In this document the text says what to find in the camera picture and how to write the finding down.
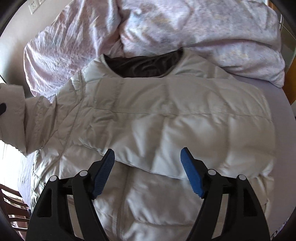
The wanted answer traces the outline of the pink floral duvet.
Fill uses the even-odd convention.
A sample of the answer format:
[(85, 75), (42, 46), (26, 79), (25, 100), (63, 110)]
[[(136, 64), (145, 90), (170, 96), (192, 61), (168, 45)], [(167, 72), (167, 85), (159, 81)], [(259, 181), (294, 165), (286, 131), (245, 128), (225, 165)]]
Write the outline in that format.
[(156, 56), (189, 48), (235, 75), (283, 87), (278, 18), (262, 1), (72, 1), (25, 46), (34, 96), (52, 96), (101, 54)]

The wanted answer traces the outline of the dark wooden chair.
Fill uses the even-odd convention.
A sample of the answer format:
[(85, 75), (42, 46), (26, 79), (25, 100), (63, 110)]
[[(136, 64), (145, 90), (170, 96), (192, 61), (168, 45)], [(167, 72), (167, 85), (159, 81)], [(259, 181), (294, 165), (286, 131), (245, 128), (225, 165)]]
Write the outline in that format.
[(31, 217), (29, 206), (16, 190), (1, 184), (1, 210), (12, 228), (17, 232), (27, 232)]

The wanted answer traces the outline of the white wall socket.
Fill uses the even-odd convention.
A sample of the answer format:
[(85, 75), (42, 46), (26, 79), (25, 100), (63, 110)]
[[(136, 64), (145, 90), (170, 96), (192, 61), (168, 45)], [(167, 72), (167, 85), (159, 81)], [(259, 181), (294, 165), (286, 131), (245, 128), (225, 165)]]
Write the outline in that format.
[(29, 0), (28, 7), (31, 15), (43, 4), (45, 0)]

